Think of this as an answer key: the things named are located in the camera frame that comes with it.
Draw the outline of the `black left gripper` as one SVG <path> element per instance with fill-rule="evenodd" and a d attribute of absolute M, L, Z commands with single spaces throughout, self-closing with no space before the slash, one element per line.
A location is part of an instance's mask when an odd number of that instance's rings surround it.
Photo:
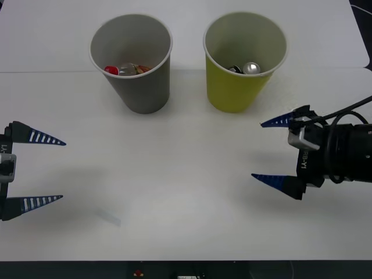
<path fill-rule="evenodd" d="M 62 140 L 34 129 L 22 122 L 13 121 L 6 127 L 10 137 L 1 135 L 1 220 L 9 221 L 32 210 L 63 198 L 63 195 L 7 198 L 8 185 L 13 181 L 12 142 L 66 146 Z"/>

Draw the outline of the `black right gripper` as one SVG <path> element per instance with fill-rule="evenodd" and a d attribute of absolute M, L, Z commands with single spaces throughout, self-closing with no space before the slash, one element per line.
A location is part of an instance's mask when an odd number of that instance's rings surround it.
<path fill-rule="evenodd" d="M 303 117 L 313 119 L 316 116 L 315 111 L 310 109 L 310 105 L 304 105 L 289 113 L 264 121 L 260 125 L 263 128 L 288 128 L 292 121 L 297 119 L 301 121 Z M 324 151 L 326 135 L 326 130 L 320 124 L 311 124 L 300 129 L 296 167 L 298 177 L 253 173 L 252 177 L 295 200 L 302 200 L 303 194 L 306 192 L 306 186 L 320 188 L 325 181 Z"/>

